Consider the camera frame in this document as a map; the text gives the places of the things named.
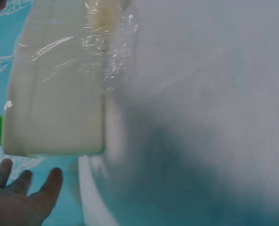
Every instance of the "white foam block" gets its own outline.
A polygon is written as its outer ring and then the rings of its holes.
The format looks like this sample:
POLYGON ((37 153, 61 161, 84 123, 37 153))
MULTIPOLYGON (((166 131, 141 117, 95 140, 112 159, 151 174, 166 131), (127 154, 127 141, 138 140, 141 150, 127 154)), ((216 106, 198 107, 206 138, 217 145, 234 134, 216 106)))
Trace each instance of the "white foam block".
POLYGON ((85 46, 86 27, 84 0, 34 1, 11 73, 1 139, 6 154, 103 150, 102 48, 85 46))

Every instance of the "white surface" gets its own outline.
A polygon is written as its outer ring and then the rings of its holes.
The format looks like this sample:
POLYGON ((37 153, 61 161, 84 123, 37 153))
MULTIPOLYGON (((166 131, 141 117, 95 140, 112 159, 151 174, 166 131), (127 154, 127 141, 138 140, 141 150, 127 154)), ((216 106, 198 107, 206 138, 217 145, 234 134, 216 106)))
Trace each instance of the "white surface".
POLYGON ((108 210, 120 226, 279 226, 279 0, 134 3, 138 73, 90 160, 108 210))
POLYGON ((104 147, 101 53, 84 48, 83 0, 37 0, 18 40, 4 115, 9 155, 98 153, 104 147), (83 64, 96 64, 85 72, 83 64))

